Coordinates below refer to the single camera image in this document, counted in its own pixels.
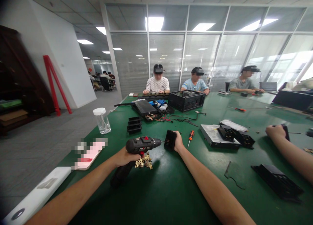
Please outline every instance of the white bottle cap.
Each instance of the white bottle cap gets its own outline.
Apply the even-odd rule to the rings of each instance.
[[[97,108],[97,109],[93,110],[93,112],[94,112],[95,116],[105,114],[105,108]]]

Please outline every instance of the water bottle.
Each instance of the water bottle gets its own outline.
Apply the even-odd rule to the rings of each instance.
[[[111,131],[108,117],[105,115],[105,108],[97,108],[93,110],[96,117],[98,128],[101,134],[107,134]]]

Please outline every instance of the power drill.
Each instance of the power drill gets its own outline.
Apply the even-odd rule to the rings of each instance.
[[[126,143],[126,151],[130,154],[143,155],[162,144],[160,139],[154,139],[151,137],[140,137],[139,139],[129,139]],[[118,188],[121,183],[127,178],[131,168],[135,166],[136,162],[131,161],[127,165],[120,166],[116,169],[114,175],[111,178],[110,184],[112,188]]]

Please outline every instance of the orange-handled screwdriver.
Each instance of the orange-handled screwdriver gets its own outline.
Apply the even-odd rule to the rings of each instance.
[[[242,112],[245,112],[246,111],[246,109],[239,109],[239,108],[234,108],[234,109],[237,109],[237,110],[239,110],[239,111],[242,111]]]
[[[192,131],[190,132],[189,143],[188,143],[187,148],[189,148],[190,141],[192,140],[192,137],[193,137],[194,135],[195,135],[195,132],[192,130]]]

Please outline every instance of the gray floor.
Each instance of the gray floor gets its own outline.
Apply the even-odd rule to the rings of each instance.
[[[0,138],[0,202],[4,218],[71,151],[71,140],[84,138],[97,124],[92,111],[107,112],[121,100],[117,90],[97,91],[97,99],[71,115],[43,117]]]

